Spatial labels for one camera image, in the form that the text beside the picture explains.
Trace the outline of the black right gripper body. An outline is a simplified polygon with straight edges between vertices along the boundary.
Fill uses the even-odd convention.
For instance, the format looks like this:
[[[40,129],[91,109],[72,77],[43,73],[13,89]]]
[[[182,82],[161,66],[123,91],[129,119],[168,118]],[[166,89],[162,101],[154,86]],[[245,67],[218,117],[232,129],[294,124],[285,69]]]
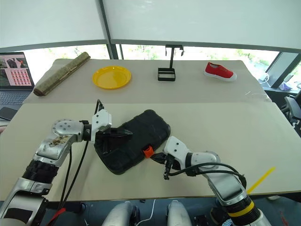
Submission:
[[[175,176],[175,173],[181,170],[181,166],[175,157],[170,154],[166,155],[165,160],[165,171],[163,177],[164,180],[169,180],[170,176]]]

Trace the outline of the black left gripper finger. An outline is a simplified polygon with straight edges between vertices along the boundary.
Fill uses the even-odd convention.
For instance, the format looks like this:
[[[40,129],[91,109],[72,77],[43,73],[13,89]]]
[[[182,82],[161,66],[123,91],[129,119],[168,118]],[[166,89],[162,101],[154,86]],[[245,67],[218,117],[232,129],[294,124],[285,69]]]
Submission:
[[[112,151],[128,142],[132,134],[111,134],[105,139],[105,151]]]
[[[132,132],[123,128],[110,128],[110,136],[132,136]]]

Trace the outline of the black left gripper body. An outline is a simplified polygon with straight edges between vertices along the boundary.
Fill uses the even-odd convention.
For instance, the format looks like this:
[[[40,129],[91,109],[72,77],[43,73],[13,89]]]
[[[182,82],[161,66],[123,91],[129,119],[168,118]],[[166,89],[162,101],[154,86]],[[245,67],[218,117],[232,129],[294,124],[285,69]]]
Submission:
[[[111,131],[99,131],[95,135],[95,151],[96,153],[110,153],[110,137]]]

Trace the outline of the black plastic tool case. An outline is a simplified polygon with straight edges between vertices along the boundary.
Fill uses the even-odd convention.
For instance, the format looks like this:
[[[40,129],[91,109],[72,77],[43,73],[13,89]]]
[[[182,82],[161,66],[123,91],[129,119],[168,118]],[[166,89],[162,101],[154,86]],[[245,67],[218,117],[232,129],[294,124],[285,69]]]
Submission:
[[[110,153],[98,153],[107,169],[116,175],[125,173],[145,158],[151,157],[171,134],[170,126],[151,109],[117,128],[131,131],[132,138]]]

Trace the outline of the rounded silver robot leg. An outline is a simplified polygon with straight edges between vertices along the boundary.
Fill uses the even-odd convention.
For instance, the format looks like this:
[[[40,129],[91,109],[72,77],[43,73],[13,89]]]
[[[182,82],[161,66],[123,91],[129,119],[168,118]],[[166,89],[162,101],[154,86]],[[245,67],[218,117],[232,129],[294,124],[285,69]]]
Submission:
[[[137,226],[140,220],[139,208],[130,201],[126,201],[117,204],[109,212],[102,226]]]
[[[190,217],[184,205],[172,200],[167,207],[167,226],[192,226]]]

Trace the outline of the yellow plastic plate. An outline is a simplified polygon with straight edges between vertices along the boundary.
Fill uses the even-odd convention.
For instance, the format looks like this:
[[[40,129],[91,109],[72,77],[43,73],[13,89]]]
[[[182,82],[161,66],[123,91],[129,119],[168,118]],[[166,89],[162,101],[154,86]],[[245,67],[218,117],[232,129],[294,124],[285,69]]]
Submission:
[[[92,76],[92,82],[102,89],[119,89],[126,86],[131,78],[127,68],[112,65],[98,69]]]

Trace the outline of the rolled bamboo mat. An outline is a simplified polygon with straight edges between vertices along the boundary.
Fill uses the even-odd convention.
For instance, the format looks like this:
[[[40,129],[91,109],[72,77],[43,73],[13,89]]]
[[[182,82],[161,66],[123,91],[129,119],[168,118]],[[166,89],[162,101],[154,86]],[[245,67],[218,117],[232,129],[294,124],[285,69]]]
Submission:
[[[81,53],[71,62],[61,67],[50,75],[41,84],[35,86],[33,93],[38,96],[48,95],[54,88],[61,84],[65,79],[67,79],[71,74],[78,70],[83,64],[85,64],[89,59],[90,55],[87,52]]]

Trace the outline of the black metal stand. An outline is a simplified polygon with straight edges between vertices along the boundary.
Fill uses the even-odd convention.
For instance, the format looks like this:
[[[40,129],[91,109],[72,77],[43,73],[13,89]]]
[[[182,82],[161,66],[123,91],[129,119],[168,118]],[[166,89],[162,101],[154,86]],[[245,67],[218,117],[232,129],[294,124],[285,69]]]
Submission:
[[[183,56],[183,54],[184,54],[184,46],[183,45],[166,44],[165,45],[166,55],[167,55],[168,48],[171,49],[169,67],[168,68],[162,68],[162,67],[158,68],[158,81],[175,81],[176,80],[175,69],[173,68],[175,49],[178,48],[181,51],[181,56]]]

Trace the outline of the yellow zip tie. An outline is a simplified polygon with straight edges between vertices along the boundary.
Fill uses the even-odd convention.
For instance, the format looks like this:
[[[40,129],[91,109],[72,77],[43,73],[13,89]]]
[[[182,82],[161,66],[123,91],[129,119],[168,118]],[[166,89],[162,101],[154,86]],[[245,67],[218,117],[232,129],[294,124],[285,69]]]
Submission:
[[[271,167],[266,171],[248,190],[247,194],[251,194],[254,189],[256,189],[272,172],[274,172],[276,167]]]

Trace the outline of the red canvas shoe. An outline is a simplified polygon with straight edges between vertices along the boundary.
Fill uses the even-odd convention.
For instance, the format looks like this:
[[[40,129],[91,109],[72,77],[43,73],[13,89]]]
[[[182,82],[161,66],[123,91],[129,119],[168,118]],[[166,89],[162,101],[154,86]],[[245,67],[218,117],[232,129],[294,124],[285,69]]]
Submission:
[[[233,82],[237,79],[237,75],[233,71],[223,67],[222,65],[211,62],[207,63],[204,69],[204,75],[225,82]]]

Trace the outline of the open laptop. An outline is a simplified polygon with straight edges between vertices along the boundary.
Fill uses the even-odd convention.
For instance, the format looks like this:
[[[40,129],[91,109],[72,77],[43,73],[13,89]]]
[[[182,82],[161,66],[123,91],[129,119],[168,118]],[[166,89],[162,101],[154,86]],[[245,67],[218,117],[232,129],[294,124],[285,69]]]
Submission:
[[[24,52],[0,52],[0,109],[19,109],[34,87]]]

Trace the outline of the black office chair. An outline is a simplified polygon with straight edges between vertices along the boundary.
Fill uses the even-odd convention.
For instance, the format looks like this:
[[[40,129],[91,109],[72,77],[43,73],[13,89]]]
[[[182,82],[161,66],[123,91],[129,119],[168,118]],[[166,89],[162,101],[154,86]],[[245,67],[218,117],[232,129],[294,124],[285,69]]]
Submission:
[[[296,96],[286,96],[284,100],[280,110],[301,138],[301,91]]]

